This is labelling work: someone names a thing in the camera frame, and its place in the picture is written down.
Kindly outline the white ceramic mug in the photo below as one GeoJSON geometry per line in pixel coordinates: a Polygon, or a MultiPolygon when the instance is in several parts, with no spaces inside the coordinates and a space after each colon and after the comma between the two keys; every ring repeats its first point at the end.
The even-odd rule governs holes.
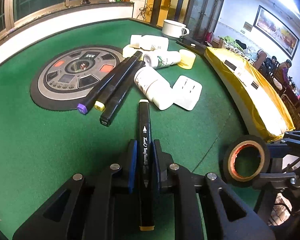
{"type": "Polygon", "coordinates": [[[187,29],[186,25],[177,21],[164,20],[162,26],[162,34],[172,38],[181,38],[189,35],[190,30],[187,29]]]}

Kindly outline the white green-print bottle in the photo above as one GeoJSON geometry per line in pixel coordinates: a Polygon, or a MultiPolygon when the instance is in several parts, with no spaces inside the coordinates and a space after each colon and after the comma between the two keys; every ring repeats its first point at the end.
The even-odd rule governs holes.
{"type": "Polygon", "coordinates": [[[161,69],[175,65],[181,61],[181,54],[178,51],[151,51],[143,56],[146,66],[154,69],[161,69]]]}

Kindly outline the large white pill bottle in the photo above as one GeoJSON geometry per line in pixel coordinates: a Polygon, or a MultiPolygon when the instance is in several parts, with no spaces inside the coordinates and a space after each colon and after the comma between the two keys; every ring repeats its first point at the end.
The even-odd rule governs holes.
{"type": "Polygon", "coordinates": [[[147,66],[140,68],[134,76],[134,83],[146,98],[161,111],[174,104],[174,95],[170,83],[155,69],[147,66]]]}

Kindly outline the yellow round jar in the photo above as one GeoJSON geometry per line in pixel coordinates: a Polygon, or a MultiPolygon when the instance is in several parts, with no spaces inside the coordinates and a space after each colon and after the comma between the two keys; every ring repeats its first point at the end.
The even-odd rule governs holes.
{"type": "Polygon", "coordinates": [[[178,62],[177,65],[183,69],[191,69],[196,59],[195,53],[186,49],[180,49],[179,53],[180,53],[180,62],[178,62]]]}

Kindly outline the white bottle far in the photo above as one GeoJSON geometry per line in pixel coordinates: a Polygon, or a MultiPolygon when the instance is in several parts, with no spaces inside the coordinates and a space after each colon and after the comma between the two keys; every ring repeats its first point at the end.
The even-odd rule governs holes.
{"type": "Polygon", "coordinates": [[[169,39],[155,35],[131,35],[130,44],[122,50],[124,58],[131,57],[135,52],[140,51],[143,54],[149,51],[161,52],[168,51],[169,39]]]}

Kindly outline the black marker yellow end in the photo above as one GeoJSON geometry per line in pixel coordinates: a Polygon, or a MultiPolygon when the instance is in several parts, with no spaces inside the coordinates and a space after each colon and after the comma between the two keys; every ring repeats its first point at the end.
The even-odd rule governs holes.
{"type": "Polygon", "coordinates": [[[94,107],[99,111],[104,111],[106,103],[114,95],[116,90],[128,79],[129,75],[138,67],[143,67],[143,61],[136,60],[135,62],[125,62],[118,68],[114,77],[109,81],[101,94],[97,97],[94,107]]]}

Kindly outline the yellow taped white tray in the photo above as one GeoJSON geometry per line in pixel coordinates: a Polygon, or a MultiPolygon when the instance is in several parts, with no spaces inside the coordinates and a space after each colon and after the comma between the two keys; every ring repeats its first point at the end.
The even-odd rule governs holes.
{"type": "Polygon", "coordinates": [[[282,99],[247,60],[223,48],[207,47],[204,56],[230,93],[250,135],[271,142],[295,130],[282,99]]]}

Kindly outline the white power adapter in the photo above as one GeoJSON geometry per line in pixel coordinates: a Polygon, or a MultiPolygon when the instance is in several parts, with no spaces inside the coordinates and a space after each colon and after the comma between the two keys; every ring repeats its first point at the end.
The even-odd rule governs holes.
{"type": "Polygon", "coordinates": [[[181,75],[172,87],[174,104],[191,111],[197,104],[202,91],[202,85],[197,81],[181,75]]]}

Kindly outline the black marker purple cap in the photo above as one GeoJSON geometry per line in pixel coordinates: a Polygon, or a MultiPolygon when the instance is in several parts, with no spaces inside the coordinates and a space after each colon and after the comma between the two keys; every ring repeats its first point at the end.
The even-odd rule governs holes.
{"type": "Polygon", "coordinates": [[[81,114],[87,114],[95,105],[100,95],[106,94],[106,100],[112,95],[116,87],[127,76],[130,69],[138,62],[142,55],[141,51],[135,52],[131,57],[124,59],[99,81],[85,98],[77,105],[81,114]]]}

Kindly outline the framed wall painting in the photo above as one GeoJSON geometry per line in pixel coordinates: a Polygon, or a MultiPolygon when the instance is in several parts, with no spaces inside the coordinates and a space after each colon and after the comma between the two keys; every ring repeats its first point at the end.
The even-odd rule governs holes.
{"type": "Polygon", "coordinates": [[[261,5],[258,6],[253,26],[279,46],[290,60],[294,58],[300,39],[261,5]]]}

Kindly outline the black electrical tape roll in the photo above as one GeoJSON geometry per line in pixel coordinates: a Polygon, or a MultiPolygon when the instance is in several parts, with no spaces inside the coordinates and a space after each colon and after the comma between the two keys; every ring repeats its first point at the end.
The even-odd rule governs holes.
{"type": "Polygon", "coordinates": [[[233,142],[223,158],[223,174],[227,183],[250,187],[259,174],[265,173],[270,164],[266,142],[254,135],[244,135],[233,142]]]}

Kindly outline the black marker yellow cap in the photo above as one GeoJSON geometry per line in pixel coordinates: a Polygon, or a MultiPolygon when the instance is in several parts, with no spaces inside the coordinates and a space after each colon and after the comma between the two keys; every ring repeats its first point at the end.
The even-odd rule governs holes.
{"type": "Polygon", "coordinates": [[[154,230],[152,138],[149,101],[141,99],[138,110],[140,230],[146,232],[154,230]]]}

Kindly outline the round mahjong control panel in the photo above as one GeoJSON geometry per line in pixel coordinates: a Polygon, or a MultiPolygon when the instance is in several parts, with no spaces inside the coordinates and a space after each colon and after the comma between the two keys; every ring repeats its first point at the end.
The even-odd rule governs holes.
{"type": "Polygon", "coordinates": [[[110,45],[80,46],[45,63],[30,86],[32,101],[51,111],[76,109],[94,85],[124,60],[123,49],[110,45]]]}

